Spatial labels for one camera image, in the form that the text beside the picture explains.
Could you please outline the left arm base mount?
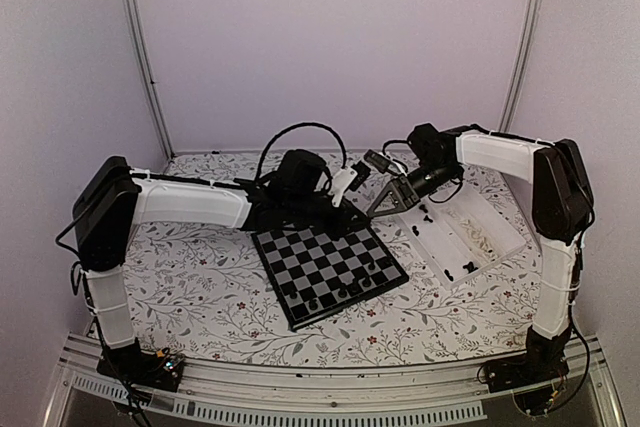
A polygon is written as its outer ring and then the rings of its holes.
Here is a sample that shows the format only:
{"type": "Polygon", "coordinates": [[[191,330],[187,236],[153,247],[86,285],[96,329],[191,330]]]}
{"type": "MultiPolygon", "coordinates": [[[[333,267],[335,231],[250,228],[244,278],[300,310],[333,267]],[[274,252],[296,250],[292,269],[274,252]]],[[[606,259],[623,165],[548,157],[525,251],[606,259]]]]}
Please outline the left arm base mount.
{"type": "Polygon", "coordinates": [[[184,365],[185,357],[170,353],[168,348],[149,353],[132,344],[118,349],[104,348],[97,372],[128,384],[177,392],[184,365]]]}

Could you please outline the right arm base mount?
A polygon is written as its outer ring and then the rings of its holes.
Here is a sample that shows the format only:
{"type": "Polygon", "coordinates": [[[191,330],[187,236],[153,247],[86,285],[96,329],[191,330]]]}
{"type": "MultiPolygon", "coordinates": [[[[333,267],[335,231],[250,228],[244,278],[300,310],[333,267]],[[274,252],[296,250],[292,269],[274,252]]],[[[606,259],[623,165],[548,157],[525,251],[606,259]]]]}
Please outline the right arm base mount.
{"type": "Polygon", "coordinates": [[[563,356],[551,364],[534,364],[526,354],[484,362],[476,372],[490,393],[512,392],[517,409],[529,416],[548,414],[565,388],[569,367],[563,356]]]}

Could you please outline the black and grey chessboard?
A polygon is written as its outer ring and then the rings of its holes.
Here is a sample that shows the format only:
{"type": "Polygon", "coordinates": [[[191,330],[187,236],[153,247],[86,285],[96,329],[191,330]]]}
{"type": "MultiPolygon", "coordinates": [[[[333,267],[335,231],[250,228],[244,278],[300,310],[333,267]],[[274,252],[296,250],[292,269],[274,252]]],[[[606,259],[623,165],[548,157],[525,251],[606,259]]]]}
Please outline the black and grey chessboard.
{"type": "Polygon", "coordinates": [[[408,274],[371,227],[337,240],[316,228],[253,233],[251,239],[293,332],[409,281],[408,274]],[[385,257],[393,261],[393,266],[383,270],[380,260],[385,257]],[[367,271],[369,262],[376,264],[373,272],[367,271]],[[372,280],[370,289],[362,288],[364,278],[372,280]],[[361,292],[351,296],[348,286],[355,283],[361,292]],[[347,289],[344,299],[337,296],[340,287],[347,289]],[[292,291],[298,293],[295,301],[287,299],[292,291]],[[311,299],[319,304],[316,311],[308,308],[311,299]]]}

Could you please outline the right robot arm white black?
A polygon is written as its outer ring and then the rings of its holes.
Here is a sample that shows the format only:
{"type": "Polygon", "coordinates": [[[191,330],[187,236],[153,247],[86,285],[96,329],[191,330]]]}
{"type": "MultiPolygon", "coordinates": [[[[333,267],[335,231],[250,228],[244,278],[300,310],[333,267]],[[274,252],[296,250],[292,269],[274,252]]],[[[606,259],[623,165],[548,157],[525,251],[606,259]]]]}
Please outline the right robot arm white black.
{"type": "Polygon", "coordinates": [[[491,376],[501,371],[518,374],[527,383],[561,372],[564,348],[576,332],[573,303],[583,238],[595,221],[594,195],[577,143],[529,139],[477,124],[439,131],[430,123],[416,126],[405,143],[418,166],[384,186],[367,210],[370,218],[383,216],[379,207],[387,197],[392,199],[390,214],[409,211],[444,184],[462,181],[466,166],[488,168],[531,185],[531,217],[542,259],[537,311],[524,354],[488,363],[485,369],[491,376]]]}

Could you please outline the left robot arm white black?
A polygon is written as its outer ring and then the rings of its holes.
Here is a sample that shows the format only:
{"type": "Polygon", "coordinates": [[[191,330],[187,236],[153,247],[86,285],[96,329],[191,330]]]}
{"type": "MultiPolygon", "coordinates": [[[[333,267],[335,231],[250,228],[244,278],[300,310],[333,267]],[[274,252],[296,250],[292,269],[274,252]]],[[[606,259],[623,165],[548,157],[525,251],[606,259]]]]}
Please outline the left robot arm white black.
{"type": "Polygon", "coordinates": [[[131,319],[123,264],[140,230],[154,226],[211,226],[263,233],[317,228],[336,238],[368,225],[347,197],[355,169],[332,171],[307,150],[286,152],[272,172],[258,168],[230,181],[180,177],[135,169],[108,158],[72,207],[55,237],[82,272],[89,308],[111,366],[128,381],[148,373],[148,359],[131,319]]]}

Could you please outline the white plastic compartment tray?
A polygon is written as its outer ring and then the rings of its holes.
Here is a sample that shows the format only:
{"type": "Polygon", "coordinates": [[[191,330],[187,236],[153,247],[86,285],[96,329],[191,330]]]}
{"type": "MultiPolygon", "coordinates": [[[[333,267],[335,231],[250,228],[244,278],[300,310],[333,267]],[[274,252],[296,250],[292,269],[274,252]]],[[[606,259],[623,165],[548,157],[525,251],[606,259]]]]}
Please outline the white plastic compartment tray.
{"type": "Polygon", "coordinates": [[[520,253],[526,246],[525,238],[477,190],[468,185],[443,204],[437,204],[425,198],[411,210],[396,215],[395,220],[408,236],[412,247],[428,262],[428,266],[436,278],[448,290],[499,266],[520,253]],[[430,210],[428,214],[420,210],[419,206],[423,203],[430,210]],[[447,222],[444,212],[446,208],[453,208],[473,216],[490,236],[498,251],[497,256],[494,258],[479,257],[470,251],[447,222]],[[432,218],[434,222],[424,222],[425,215],[432,218]],[[412,226],[418,227],[419,237],[414,236],[411,232],[412,226]],[[470,262],[478,268],[471,274],[462,268],[463,265],[470,262]],[[453,282],[446,278],[445,270],[448,270],[454,277],[453,282]]]}

